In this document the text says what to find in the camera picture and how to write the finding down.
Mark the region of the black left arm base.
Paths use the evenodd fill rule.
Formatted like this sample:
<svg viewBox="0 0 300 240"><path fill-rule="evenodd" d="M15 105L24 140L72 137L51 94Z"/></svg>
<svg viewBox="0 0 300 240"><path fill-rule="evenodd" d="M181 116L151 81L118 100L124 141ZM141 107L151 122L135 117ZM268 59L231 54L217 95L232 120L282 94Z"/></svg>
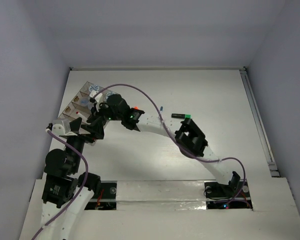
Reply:
<svg viewBox="0 0 300 240"><path fill-rule="evenodd" d="M85 210L108 211L117 209L117 182L102 181L99 193L87 203Z"/></svg>

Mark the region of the clear jar of paper clips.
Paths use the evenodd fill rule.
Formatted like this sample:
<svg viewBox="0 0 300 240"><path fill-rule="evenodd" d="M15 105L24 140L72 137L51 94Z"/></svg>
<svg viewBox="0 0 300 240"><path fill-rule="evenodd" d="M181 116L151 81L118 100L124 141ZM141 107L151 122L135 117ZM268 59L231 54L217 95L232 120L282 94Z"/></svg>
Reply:
<svg viewBox="0 0 300 240"><path fill-rule="evenodd" d="M87 98L87 97L82 97L80 100L79 100L79 103L82 107L85 107L85 108L89 108L89 105L90 105L90 100Z"/></svg>

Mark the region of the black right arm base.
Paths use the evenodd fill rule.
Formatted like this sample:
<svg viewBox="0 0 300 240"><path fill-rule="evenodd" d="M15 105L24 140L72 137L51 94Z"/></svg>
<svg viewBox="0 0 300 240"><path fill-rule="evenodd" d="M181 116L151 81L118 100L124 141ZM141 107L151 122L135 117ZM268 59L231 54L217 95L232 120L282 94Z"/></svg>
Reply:
<svg viewBox="0 0 300 240"><path fill-rule="evenodd" d="M206 208L208 210L221 209L253 209L249 185L244 183L241 192L230 203L228 201L237 194L224 190L220 184L214 181L204 183L203 195L205 196Z"/></svg>

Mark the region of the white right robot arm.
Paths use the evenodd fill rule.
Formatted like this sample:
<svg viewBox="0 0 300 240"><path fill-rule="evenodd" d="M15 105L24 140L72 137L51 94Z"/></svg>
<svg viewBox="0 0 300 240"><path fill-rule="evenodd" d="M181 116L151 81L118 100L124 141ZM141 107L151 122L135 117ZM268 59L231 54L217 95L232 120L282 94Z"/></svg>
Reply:
<svg viewBox="0 0 300 240"><path fill-rule="evenodd" d="M103 118L106 121L120 121L128 130L147 132L172 139L180 152L200 162L220 185L225 196L232 196L240 187L240 175L227 168L225 159L219 158L210 148L206 135L191 118L181 121L163 120L161 114L153 116L143 110L130 107L120 94L92 91L89 101L93 104L89 121Z"/></svg>

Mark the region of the blue-lidded cleaning gel jar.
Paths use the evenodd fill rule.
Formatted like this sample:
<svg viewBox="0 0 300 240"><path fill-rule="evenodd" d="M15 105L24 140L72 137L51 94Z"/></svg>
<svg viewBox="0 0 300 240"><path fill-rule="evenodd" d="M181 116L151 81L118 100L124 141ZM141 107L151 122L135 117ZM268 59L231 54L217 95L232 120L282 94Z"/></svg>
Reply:
<svg viewBox="0 0 300 240"><path fill-rule="evenodd" d="M93 84L93 85L89 86L88 90L90 93L93 91L98 92L100 90L100 87L97 84Z"/></svg>

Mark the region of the green-capped black highlighter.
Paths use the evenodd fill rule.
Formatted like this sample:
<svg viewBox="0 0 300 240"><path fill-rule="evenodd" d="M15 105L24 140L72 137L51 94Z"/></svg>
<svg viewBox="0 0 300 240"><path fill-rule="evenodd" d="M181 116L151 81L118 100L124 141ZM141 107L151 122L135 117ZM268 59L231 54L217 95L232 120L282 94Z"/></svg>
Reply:
<svg viewBox="0 0 300 240"><path fill-rule="evenodd" d="M190 114L183 114L183 113L172 113L171 118L174 119L186 119L186 118L191 118L192 116Z"/></svg>

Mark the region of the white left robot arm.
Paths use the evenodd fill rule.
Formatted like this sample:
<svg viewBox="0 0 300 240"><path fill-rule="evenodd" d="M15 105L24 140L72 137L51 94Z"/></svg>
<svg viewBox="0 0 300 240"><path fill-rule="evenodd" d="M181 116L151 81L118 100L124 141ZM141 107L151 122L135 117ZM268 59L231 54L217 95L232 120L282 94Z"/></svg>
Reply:
<svg viewBox="0 0 300 240"><path fill-rule="evenodd" d="M57 119L45 131L64 148L45 157L41 227L33 239L70 240L89 200L102 192L101 178L89 172L83 150L104 138L104 121L101 117L87 123L81 117Z"/></svg>

